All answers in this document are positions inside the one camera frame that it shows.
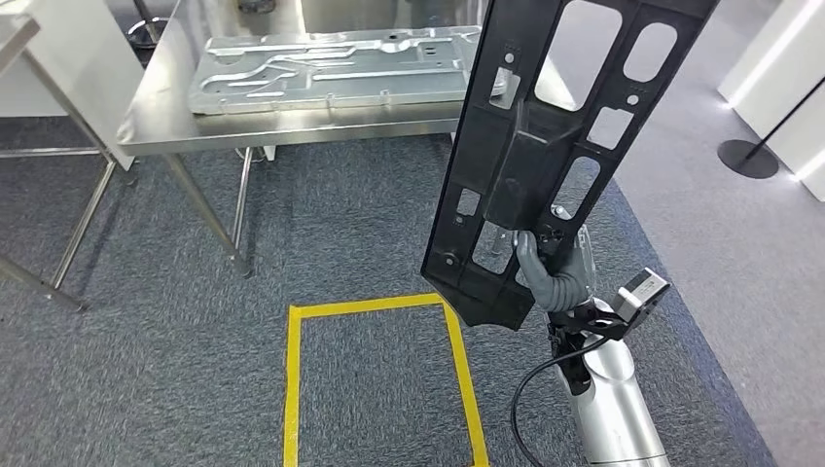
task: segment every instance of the yellow floor tape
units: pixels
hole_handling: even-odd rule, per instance
[[[284,407],[284,467],[298,467],[298,420],[301,390],[301,320],[422,305],[441,305],[444,309],[449,344],[452,347],[452,359],[455,362],[455,373],[458,376],[458,388],[461,391],[461,402],[464,405],[464,415],[467,418],[470,447],[473,451],[473,467],[489,467],[487,448],[484,443],[482,418],[479,415],[476,392],[473,389],[473,380],[470,377],[470,366],[467,362],[464,340],[461,338],[461,327],[458,324],[458,318],[455,317],[455,312],[438,294],[409,295],[326,305],[291,305],[289,307],[289,332],[287,335],[286,357],[286,402]]]

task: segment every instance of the aluminum plate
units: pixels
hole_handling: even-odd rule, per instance
[[[196,114],[463,100],[480,26],[212,38],[189,92]],[[506,81],[496,80],[493,93]]]

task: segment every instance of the stainless steel table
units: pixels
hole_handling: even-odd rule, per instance
[[[453,132],[463,102],[193,115],[188,89],[206,41],[281,32],[473,25],[482,23],[484,11],[485,0],[278,0],[272,13],[248,15],[234,0],[179,0],[129,106],[118,133],[120,144],[131,156],[166,159],[227,255],[242,274],[249,274],[237,245],[252,151],[245,154],[232,236],[175,153]]]

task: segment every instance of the black plastic panel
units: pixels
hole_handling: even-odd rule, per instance
[[[623,22],[590,95],[578,111],[547,104],[534,93],[568,3],[570,0],[489,2],[421,268],[422,275],[470,326],[497,324],[517,330],[533,305],[529,289],[516,282],[519,265],[515,256],[500,274],[473,262],[484,220],[511,231],[531,230],[547,240],[542,243],[543,260],[553,269],[678,71],[717,0],[592,1],[618,11]],[[656,76],[637,82],[625,75],[625,63],[641,31],[654,23],[672,26],[676,42]],[[490,103],[500,67],[520,77],[509,109]],[[632,114],[613,149],[588,140],[605,107]],[[571,164],[580,157],[596,161],[600,170],[575,216],[561,220],[551,214],[550,205]],[[456,210],[464,189],[481,195],[474,215]]]

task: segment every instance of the black stanchion base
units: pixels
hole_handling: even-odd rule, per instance
[[[756,145],[750,141],[731,139],[719,145],[716,154],[730,170],[748,178],[771,178],[779,171],[779,162],[771,150],[763,146],[750,159],[745,157]]]

